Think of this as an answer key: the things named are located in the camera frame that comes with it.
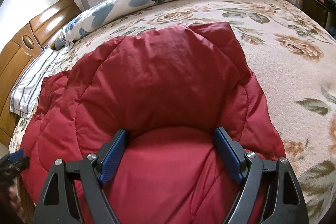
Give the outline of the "person's left hand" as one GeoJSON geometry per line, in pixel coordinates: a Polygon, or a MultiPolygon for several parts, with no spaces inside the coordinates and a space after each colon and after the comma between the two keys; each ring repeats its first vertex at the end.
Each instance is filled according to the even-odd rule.
{"type": "Polygon", "coordinates": [[[14,181],[1,175],[1,223],[25,223],[21,198],[14,189],[14,181]]]}

